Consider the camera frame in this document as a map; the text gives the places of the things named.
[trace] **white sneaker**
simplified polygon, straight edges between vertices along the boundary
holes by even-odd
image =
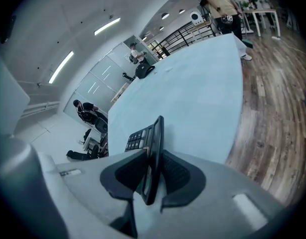
[[[252,60],[252,57],[251,57],[250,55],[248,55],[248,54],[242,56],[241,58],[242,58],[242,59],[245,59],[245,60],[247,60],[247,61]]]

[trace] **fluorescent light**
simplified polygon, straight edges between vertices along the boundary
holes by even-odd
[[[104,73],[110,68],[111,66],[109,66],[105,71],[104,71]],[[102,74],[102,75],[104,75],[104,73]]]
[[[103,79],[103,81],[109,76],[110,74],[108,74],[104,79]]]
[[[98,30],[94,31],[94,35],[97,35],[101,31],[103,31],[104,29],[108,28],[109,26],[111,26],[114,23],[117,23],[119,21],[120,21],[120,18],[117,18],[116,20],[111,21],[110,23],[106,24],[105,26],[103,26],[103,27],[99,28]]]
[[[68,54],[68,56],[65,57],[65,59],[61,62],[61,64],[58,66],[57,70],[55,70],[54,74],[52,75],[49,83],[53,83],[55,77],[57,77],[58,73],[60,73],[62,67],[64,67],[65,63],[68,62],[68,60],[73,56],[73,51],[70,51],[70,53]]]
[[[99,85],[99,86],[100,86],[100,85]],[[96,90],[98,89],[99,86],[97,86],[97,88],[95,89],[95,91],[93,91],[93,93],[96,92]]]
[[[90,90],[93,88],[94,84],[95,84],[95,83],[93,83],[92,87],[89,89],[89,91],[88,91],[88,92],[90,92]]]

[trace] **glass partition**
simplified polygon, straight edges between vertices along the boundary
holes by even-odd
[[[125,71],[107,56],[101,59],[95,67],[92,68],[91,73],[115,92],[118,92],[124,83],[130,82],[122,76]]]
[[[76,92],[106,113],[109,112],[112,106],[111,100],[116,94],[113,89],[90,72],[80,83]]]
[[[131,77],[135,74],[135,69],[137,65],[133,64],[129,56],[131,54],[131,49],[125,43],[120,43],[112,51],[110,51],[107,56],[112,59],[118,66],[123,68],[123,70]]]

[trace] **chair backrest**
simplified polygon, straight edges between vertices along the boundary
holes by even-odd
[[[94,126],[100,133],[108,132],[108,124],[102,118],[97,118],[94,123]]]

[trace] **white desk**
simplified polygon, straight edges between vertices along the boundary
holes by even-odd
[[[264,18],[263,18],[263,13],[267,13],[267,12],[273,13],[275,15],[276,28],[277,28],[277,37],[281,37],[281,30],[279,28],[278,17],[277,17],[277,13],[276,13],[275,9],[257,9],[257,10],[245,10],[244,11],[244,13],[251,13],[253,15],[253,18],[254,18],[254,21],[255,21],[255,24],[256,24],[256,28],[257,28],[257,33],[258,33],[259,37],[261,37],[261,32],[260,32],[258,21],[257,21],[257,18],[256,18],[255,14],[256,13],[260,13],[260,15],[262,17],[263,27],[264,27],[264,29],[266,29],[265,21],[264,21]]]
[[[183,48],[136,78],[109,110],[109,155],[129,135],[164,117],[164,149],[224,163],[235,140],[243,99],[233,34]]]

